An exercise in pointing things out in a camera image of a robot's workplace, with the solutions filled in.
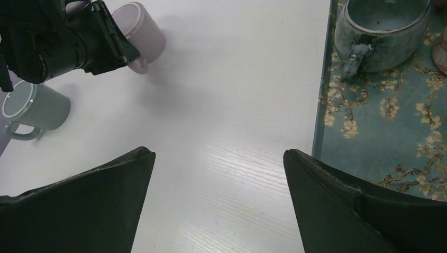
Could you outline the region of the pink ghost pattern mug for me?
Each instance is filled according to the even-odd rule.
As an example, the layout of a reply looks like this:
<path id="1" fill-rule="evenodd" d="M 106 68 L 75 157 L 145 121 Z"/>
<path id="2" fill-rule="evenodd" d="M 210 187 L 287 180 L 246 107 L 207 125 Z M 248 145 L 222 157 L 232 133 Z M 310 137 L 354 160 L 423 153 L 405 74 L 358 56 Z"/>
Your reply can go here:
<path id="1" fill-rule="evenodd" d="M 434 65 L 446 74 L 446 27 L 433 45 L 432 60 Z"/>

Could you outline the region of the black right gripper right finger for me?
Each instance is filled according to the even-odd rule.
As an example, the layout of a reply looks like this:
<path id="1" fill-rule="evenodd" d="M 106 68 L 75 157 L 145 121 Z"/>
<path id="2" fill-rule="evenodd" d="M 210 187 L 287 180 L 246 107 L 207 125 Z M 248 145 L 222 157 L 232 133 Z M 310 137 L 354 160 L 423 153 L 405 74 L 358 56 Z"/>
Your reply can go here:
<path id="1" fill-rule="evenodd" d="M 446 252 L 446 203 L 376 186 L 301 152 L 283 155 L 306 252 Z"/>

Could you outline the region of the grey-blue glazed mug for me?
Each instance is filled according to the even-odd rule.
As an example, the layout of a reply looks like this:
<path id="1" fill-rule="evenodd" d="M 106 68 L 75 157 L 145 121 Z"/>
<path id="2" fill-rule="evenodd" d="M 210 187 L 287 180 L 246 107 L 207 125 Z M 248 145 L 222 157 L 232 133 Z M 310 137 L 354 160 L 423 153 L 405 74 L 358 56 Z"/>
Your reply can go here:
<path id="1" fill-rule="evenodd" d="M 362 72 L 392 69 L 420 46 L 430 1 L 349 0 L 336 23 L 334 43 L 344 62 L 340 81 L 355 83 Z"/>

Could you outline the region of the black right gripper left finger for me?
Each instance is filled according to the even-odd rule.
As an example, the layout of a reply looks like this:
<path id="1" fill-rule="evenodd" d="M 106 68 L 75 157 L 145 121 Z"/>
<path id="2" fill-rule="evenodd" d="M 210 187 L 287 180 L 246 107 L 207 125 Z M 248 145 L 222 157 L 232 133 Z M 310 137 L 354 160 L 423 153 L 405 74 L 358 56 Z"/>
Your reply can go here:
<path id="1" fill-rule="evenodd" d="M 1 252 L 130 252 L 155 160 L 138 147 L 67 179 L 1 196 Z"/>

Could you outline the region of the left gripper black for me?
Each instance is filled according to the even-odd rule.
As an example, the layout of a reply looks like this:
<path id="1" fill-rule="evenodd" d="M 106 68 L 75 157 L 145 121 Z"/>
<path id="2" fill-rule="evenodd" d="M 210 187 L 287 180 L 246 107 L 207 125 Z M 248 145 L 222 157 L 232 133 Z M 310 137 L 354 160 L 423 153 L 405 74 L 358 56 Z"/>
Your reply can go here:
<path id="1" fill-rule="evenodd" d="M 140 56 L 104 1 L 1 1 L 1 90 L 10 73 L 33 84 L 72 70 L 99 75 Z"/>

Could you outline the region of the mauve ribbed mug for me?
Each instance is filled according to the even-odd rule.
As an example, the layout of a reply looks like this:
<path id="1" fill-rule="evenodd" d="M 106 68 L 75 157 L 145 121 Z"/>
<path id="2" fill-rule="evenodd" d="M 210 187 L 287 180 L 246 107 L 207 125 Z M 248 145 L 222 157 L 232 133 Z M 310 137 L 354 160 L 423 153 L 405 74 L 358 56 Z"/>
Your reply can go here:
<path id="1" fill-rule="evenodd" d="M 139 58 L 128 67 L 138 74 L 147 73 L 148 65 L 159 58 L 165 49 L 166 38 L 162 30 L 139 2 L 120 6 L 112 17 L 126 39 L 140 53 Z"/>

